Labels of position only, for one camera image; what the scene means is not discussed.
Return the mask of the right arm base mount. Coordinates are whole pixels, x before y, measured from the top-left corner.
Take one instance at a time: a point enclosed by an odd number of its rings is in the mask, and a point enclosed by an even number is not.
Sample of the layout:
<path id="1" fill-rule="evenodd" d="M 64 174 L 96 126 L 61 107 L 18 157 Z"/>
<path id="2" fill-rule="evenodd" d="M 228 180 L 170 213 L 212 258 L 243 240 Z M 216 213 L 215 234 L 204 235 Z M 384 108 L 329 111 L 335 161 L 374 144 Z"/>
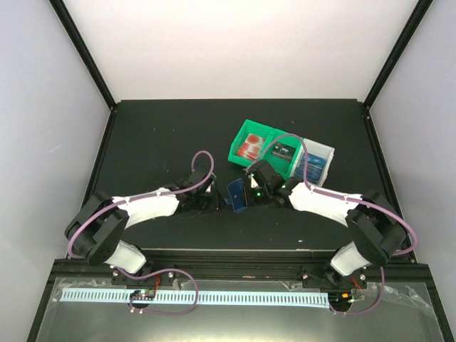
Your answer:
<path id="1" fill-rule="evenodd" d="M 351 289 L 366 289 L 366 280 L 361 278 L 360 270 L 349 276 L 342 276 L 327 264 L 304 264 L 299 273 L 299 280 L 304 288 L 347 291 Z"/>

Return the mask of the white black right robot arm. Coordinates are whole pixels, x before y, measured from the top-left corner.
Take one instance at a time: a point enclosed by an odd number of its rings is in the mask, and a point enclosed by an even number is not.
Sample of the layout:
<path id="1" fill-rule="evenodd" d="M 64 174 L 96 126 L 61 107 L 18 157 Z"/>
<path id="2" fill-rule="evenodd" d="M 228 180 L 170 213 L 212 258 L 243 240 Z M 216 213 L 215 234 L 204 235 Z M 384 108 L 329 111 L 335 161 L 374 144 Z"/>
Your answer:
<path id="1" fill-rule="evenodd" d="M 407 237 L 400 217 L 378 192 L 347 195 L 307 184 L 298 177 L 285 180 L 266 160 L 248 167 L 247 174 L 254 184 L 246 196 L 253 202 L 309 212 L 348 228 L 351 242 L 338 249 L 323 270 L 332 287 L 342 286 L 364 267 L 385 266 Z"/>

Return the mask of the blue leather card holder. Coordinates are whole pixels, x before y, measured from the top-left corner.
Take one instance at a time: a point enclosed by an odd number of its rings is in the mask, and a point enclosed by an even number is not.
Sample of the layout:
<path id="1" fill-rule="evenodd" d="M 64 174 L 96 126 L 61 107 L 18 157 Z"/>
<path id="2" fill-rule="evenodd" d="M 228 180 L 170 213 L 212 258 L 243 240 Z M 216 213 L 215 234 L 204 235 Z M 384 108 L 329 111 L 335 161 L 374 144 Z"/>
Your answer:
<path id="1" fill-rule="evenodd" d="M 228 203 L 232 206 L 234 213 L 240 213 L 247 209 L 245 184 L 242 178 L 227 185 L 229 195 Z"/>

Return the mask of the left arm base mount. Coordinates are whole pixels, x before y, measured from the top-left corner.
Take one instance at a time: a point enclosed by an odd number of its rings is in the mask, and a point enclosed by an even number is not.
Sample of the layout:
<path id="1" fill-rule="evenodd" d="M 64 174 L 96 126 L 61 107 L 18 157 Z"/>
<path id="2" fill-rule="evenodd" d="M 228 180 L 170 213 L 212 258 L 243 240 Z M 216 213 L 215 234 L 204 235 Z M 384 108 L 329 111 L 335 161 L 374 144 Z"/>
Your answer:
<path id="1" fill-rule="evenodd" d="M 138 272 L 129 275 L 126 270 L 114 269 L 112 284 L 127 287 L 154 287 L 159 285 L 170 286 L 178 275 L 175 269 L 163 268 L 164 265 L 160 263 L 154 264 L 152 261 L 147 261 Z"/>

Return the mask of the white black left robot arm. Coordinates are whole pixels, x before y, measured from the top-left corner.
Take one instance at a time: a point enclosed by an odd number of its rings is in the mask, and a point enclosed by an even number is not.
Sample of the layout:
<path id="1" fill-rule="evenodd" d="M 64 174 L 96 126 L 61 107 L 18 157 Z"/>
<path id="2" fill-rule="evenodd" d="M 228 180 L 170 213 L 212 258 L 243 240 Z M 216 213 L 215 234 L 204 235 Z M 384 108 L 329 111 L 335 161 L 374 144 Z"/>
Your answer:
<path id="1" fill-rule="evenodd" d="M 216 176 L 202 170 L 132 197 L 109 197 L 98 192 L 66 227 L 67 256 L 91 266 L 108 264 L 128 273 L 136 284 L 146 284 L 152 278 L 153 267 L 140 247 L 123 241 L 124 231 L 152 219 L 217 211 L 220 201 Z"/>

